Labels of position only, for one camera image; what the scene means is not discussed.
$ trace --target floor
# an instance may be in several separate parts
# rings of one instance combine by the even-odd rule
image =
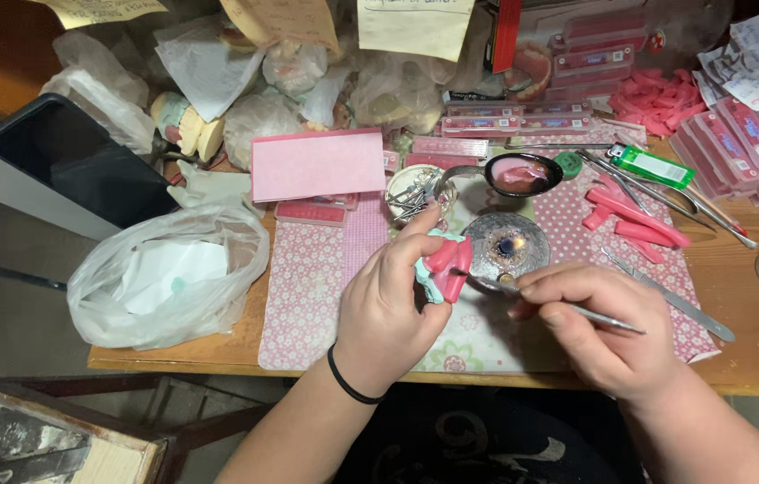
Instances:
[[[0,266],[68,281],[93,247],[93,240],[0,206]],[[103,373],[86,367],[88,350],[73,327],[65,293],[0,278],[0,376]],[[284,381],[277,378],[210,376],[207,385],[261,402],[277,402],[287,392]],[[140,418],[150,396],[151,392],[113,393],[78,397],[76,401],[132,420]],[[727,401],[759,428],[759,397],[729,397]],[[207,413],[226,412],[244,404],[238,399],[224,399],[209,404]],[[243,436],[194,451],[180,482],[212,482]]]

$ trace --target left hand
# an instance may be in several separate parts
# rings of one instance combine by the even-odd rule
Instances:
[[[431,203],[394,240],[367,260],[343,291],[333,356],[343,379],[355,391],[379,397],[424,357],[451,317],[451,304],[416,310],[412,288],[418,258],[442,247],[428,236],[439,221]]]

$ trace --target pink wax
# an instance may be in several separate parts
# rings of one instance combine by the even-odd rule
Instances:
[[[505,158],[491,167],[493,184],[509,193],[526,193],[537,180],[547,180],[547,168],[543,163],[523,158]]]

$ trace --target right hand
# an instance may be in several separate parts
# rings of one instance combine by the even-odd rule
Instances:
[[[644,404],[668,391],[683,363],[673,354],[672,321],[664,298],[631,277],[593,265],[560,264],[517,279],[517,314],[539,307],[579,377],[616,398]],[[648,334],[592,324],[573,307],[633,324]]]

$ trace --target plastic bag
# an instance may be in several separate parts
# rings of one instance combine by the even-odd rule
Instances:
[[[350,98],[355,120],[383,126],[386,132],[405,126],[413,133],[430,133],[445,106],[437,79],[448,82],[453,76],[447,62],[399,52],[366,56],[359,87]]]
[[[65,67],[42,86],[40,94],[64,95],[108,130],[111,138],[135,154],[152,151],[155,122],[144,113],[147,83],[122,68],[98,40],[69,30],[53,41]]]
[[[487,48],[487,40],[490,39],[492,22],[487,10],[482,7],[472,9],[469,27],[466,28],[466,37],[463,39],[463,47],[460,48],[460,57],[457,60],[457,71],[454,72],[454,77],[445,83],[446,91],[471,92],[481,84],[484,50]]]
[[[234,166],[251,169],[251,140],[258,136],[301,133],[287,98],[274,91],[237,99],[224,115],[224,149]]]
[[[309,121],[318,122],[326,127],[335,124],[332,108],[335,106],[337,96],[341,93],[343,83],[347,81],[349,73],[350,68],[348,66],[331,67],[320,82],[317,82],[317,86],[306,95],[301,115]]]
[[[112,294],[128,268],[133,248],[154,238],[223,244],[227,276],[188,284],[152,313],[128,313]],[[66,300],[72,321],[87,343],[136,350],[167,348],[230,331],[245,309],[248,287],[266,270],[268,256],[268,232],[254,215],[236,207],[201,205],[106,238],[72,275]]]
[[[326,72],[326,48],[282,40],[266,51],[266,82],[290,97],[309,92]]]

